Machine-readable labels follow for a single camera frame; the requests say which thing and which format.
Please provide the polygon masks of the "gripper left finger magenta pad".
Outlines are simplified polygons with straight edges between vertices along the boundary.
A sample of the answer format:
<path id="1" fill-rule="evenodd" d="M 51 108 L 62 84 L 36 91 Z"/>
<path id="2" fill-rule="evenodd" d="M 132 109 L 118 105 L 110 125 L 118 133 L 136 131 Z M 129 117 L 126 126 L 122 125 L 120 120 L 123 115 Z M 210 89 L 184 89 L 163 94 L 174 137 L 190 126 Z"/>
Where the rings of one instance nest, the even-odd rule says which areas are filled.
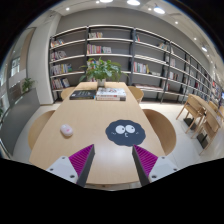
<path id="1" fill-rule="evenodd" d="M 91 144 L 71 156 L 59 157 L 47 171 L 84 187 L 95 156 L 94 145 Z"/>

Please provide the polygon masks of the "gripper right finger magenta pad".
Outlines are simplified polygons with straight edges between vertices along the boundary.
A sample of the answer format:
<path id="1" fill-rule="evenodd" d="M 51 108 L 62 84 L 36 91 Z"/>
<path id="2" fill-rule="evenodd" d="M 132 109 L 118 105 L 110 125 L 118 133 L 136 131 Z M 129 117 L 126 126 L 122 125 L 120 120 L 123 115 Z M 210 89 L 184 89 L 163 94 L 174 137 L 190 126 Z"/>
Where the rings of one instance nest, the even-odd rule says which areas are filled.
<path id="1" fill-rule="evenodd" d="M 157 157 L 140 146 L 133 146 L 132 155 L 142 186 L 178 171 L 178 167 L 166 156 Z"/>

